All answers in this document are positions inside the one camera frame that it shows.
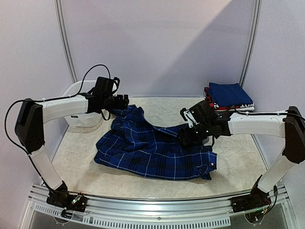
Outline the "blue plaid shirt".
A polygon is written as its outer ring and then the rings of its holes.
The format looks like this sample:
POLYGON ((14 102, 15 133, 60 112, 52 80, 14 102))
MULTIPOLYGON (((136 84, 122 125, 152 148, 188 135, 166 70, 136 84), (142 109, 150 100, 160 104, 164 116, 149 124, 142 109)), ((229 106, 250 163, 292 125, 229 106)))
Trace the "blue plaid shirt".
POLYGON ((217 169, 217 154, 210 146, 183 147, 177 135, 185 125, 150 124, 141 107, 112 109, 110 130, 96 143, 94 162, 136 175, 172 181, 210 180, 217 169))

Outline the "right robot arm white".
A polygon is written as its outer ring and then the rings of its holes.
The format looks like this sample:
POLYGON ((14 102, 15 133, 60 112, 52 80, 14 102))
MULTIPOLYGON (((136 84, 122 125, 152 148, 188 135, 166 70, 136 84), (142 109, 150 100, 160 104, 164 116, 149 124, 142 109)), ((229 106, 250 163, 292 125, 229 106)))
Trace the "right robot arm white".
POLYGON ((274 112, 216 111, 206 100, 180 115, 188 127, 178 134, 179 143, 190 146, 207 138, 252 135, 267 171, 258 178, 252 194, 246 198, 250 208, 264 202, 265 194, 280 182, 288 171, 305 160, 305 119, 296 106, 274 112))

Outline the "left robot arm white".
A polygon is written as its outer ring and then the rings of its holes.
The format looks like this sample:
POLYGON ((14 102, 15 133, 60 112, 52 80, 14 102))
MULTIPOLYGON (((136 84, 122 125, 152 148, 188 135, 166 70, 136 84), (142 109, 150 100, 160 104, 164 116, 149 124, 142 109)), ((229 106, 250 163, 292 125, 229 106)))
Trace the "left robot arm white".
POLYGON ((68 193, 60 189, 64 184, 56 172, 45 149, 45 125, 54 120, 65 119, 73 127, 97 126, 104 111, 126 108, 128 95, 118 94, 120 79, 99 76, 96 80, 73 83, 58 99, 25 99, 15 124, 15 134, 26 149, 33 166, 37 169, 52 199, 60 207, 71 203, 68 193))

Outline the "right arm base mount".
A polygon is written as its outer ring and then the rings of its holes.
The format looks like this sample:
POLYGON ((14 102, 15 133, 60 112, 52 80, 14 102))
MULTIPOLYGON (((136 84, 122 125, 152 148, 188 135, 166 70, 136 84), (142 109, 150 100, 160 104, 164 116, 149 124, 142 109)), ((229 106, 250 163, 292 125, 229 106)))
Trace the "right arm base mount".
POLYGON ((251 224, 259 224, 275 206, 278 189, 274 186, 274 201, 271 201, 269 193, 264 193, 253 188, 248 195, 230 198, 230 206, 233 213, 244 212, 246 220, 251 224))

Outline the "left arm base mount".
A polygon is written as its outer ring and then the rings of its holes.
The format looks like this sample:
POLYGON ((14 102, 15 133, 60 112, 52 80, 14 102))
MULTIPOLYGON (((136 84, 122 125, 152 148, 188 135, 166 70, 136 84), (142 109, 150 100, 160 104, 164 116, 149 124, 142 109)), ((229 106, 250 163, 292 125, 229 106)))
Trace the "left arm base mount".
POLYGON ((60 216, 71 219, 73 212, 84 213, 88 199, 81 193, 71 194, 69 191, 49 190, 46 203, 62 209, 60 216))

